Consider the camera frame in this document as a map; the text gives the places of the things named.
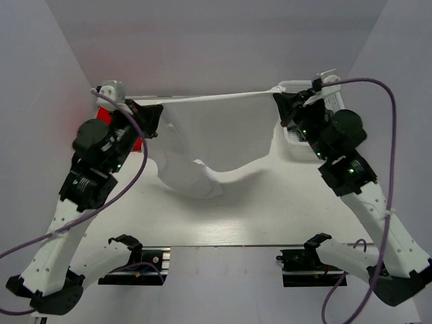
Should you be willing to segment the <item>white t-shirt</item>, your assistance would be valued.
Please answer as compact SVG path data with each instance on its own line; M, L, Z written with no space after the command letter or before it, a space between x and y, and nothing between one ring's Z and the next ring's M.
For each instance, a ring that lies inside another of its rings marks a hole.
M228 172L269 154L279 111L276 86L243 92L161 101L157 137L147 140L158 178L192 198L222 194L208 170Z

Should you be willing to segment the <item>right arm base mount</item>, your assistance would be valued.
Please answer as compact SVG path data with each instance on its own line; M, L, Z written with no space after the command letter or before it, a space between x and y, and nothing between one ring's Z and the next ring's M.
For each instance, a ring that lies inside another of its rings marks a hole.
M304 249L280 250L276 261L281 265L283 287L324 288L334 286L343 271L334 266L314 265Z

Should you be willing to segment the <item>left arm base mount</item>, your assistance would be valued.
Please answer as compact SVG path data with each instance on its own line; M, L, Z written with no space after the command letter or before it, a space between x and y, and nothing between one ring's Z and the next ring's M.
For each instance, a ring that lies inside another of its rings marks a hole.
M141 257L128 268L98 280L100 286L162 286L170 262L169 247L144 247Z

